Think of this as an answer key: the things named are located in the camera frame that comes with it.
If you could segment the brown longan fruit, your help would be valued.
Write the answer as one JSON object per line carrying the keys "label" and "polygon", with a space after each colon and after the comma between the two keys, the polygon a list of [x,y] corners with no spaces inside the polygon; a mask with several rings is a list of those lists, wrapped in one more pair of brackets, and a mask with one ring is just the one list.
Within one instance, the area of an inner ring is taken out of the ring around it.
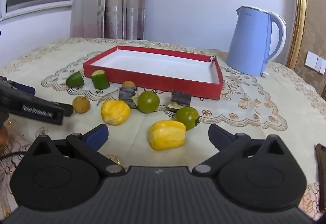
{"label": "brown longan fruit", "polygon": [[91,104],[89,99],[86,97],[78,96],[74,98],[72,106],[76,113],[86,113],[89,111]]}
{"label": "brown longan fruit", "polygon": [[122,88],[135,88],[136,85],[133,81],[127,80],[122,83]]}

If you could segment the cucumber end piece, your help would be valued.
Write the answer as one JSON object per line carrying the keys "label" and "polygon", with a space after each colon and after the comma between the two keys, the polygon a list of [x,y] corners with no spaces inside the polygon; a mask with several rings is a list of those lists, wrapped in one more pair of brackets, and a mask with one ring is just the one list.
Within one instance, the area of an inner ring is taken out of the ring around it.
{"label": "cucumber end piece", "polygon": [[66,79],[66,86],[69,88],[77,88],[85,84],[84,79],[79,71],[73,73]]}

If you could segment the cucumber cylinder piece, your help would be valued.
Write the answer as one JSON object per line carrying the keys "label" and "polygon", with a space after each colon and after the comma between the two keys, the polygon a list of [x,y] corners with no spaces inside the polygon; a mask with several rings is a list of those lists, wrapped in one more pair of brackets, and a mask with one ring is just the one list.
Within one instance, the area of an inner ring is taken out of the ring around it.
{"label": "cucumber cylinder piece", "polygon": [[110,86],[106,72],[104,70],[96,70],[91,74],[91,79],[95,89],[103,90]]}

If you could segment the yellow pepper piece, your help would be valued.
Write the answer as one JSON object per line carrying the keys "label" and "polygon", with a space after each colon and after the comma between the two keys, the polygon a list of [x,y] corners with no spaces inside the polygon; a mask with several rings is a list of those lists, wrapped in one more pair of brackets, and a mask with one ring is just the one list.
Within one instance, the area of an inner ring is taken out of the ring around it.
{"label": "yellow pepper piece", "polygon": [[104,123],[120,125],[131,114],[131,108],[122,100],[107,100],[101,106],[101,117]]}
{"label": "yellow pepper piece", "polygon": [[162,120],[149,128],[148,143],[156,151],[181,147],[185,143],[186,127],[173,120]]}

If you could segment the green tomato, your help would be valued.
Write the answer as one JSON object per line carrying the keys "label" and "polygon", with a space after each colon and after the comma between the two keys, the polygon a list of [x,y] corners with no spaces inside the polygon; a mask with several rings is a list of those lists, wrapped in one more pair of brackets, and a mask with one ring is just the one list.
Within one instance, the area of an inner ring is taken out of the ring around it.
{"label": "green tomato", "polygon": [[189,131],[199,124],[199,113],[195,108],[184,107],[176,112],[175,119],[183,123],[186,130]]}
{"label": "green tomato", "polygon": [[160,105],[158,95],[152,91],[144,91],[138,97],[138,110],[143,113],[154,112]]}

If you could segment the dark eggplant chunk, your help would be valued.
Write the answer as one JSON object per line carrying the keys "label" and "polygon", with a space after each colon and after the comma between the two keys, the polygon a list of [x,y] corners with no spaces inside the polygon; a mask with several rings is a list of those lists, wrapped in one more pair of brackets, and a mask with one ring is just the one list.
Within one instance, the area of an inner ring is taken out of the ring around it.
{"label": "dark eggplant chunk", "polygon": [[190,107],[191,98],[191,94],[173,90],[167,109],[172,112],[177,112],[181,108]]}
{"label": "dark eggplant chunk", "polygon": [[119,91],[119,100],[124,101],[130,108],[138,107],[138,88],[137,87],[121,87]]}

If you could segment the cream embroidered tablecloth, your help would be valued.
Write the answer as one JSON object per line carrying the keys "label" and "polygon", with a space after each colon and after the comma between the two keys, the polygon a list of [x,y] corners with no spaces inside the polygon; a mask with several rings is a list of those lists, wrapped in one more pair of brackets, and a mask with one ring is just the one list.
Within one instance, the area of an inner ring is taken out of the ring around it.
{"label": "cream embroidered tablecloth", "polygon": [[107,90],[101,91],[86,79],[83,87],[69,89],[65,81],[72,73],[81,71],[84,62],[117,45],[215,56],[224,84],[218,101],[191,100],[191,106],[200,115],[200,123],[187,132],[184,146],[155,151],[148,144],[146,135],[150,126],[174,116],[167,108],[170,93],[159,91],[160,106],[156,112],[144,114],[133,110],[123,124],[109,127],[109,139],[100,150],[102,154],[124,167],[186,165],[192,168],[216,153],[208,139],[208,128],[213,123],[231,133],[244,132],[252,138],[277,134],[307,178],[308,185],[300,208],[314,220],[320,217],[314,148],[317,144],[325,144],[325,101],[294,71],[277,62],[268,64],[266,77],[252,77],[229,68],[224,61],[226,53],[217,49],[193,49],[141,40],[72,38],[45,45],[11,62],[1,60],[2,76],[34,87],[41,98],[69,104],[75,97],[82,96],[91,102],[87,113],[73,115],[61,126],[12,116],[6,124],[9,138],[4,153],[28,149],[41,134],[65,138],[72,132],[86,133],[99,125],[102,122],[102,96],[116,100],[118,85],[111,84]]}

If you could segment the red shallow box tray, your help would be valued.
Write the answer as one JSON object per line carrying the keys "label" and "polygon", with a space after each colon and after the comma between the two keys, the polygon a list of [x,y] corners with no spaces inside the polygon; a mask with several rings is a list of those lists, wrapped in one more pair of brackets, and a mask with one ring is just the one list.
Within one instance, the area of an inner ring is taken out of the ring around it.
{"label": "red shallow box tray", "polygon": [[136,86],[180,91],[219,100],[223,75],[216,57],[166,49],[117,45],[83,63],[85,77],[104,70],[113,83],[133,81]]}

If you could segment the blue electric kettle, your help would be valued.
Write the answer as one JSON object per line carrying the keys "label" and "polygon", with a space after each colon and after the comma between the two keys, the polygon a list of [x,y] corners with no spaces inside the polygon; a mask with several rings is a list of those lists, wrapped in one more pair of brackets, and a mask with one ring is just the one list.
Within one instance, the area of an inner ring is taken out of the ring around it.
{"label": "blue electric kettle", "polygon": [[[274,12],[246,5],[237,9],[237,17],[226,63],[243,74],[262,76],[268,61],[276,58],[285,46],[286,22]],[[279,40],[270,52],[273,23],[279,30]]]}

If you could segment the gold ornate frame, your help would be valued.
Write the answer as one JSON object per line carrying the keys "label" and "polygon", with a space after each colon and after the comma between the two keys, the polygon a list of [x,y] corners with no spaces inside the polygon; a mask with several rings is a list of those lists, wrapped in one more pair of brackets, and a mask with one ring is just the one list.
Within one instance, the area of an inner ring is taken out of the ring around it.
{"label": "gold ornate frame", "polygon": [[296,2],[296,14],[293,25],[293,34],[286,62],[286,66],[292,70],[295,69],[298,58],[300,56],[306,23],[307,2],[308,0],[297,0]]}

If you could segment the white wall switch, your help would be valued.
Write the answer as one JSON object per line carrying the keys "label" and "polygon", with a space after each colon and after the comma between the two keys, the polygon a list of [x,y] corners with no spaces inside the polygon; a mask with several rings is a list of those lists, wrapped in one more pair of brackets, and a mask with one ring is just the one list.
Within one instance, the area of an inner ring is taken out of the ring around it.
{"label": "white wall switch", "polygon": [[325,74],[326,60],[310,51],[307,52],[304,65],[320,73],[321,75]]}

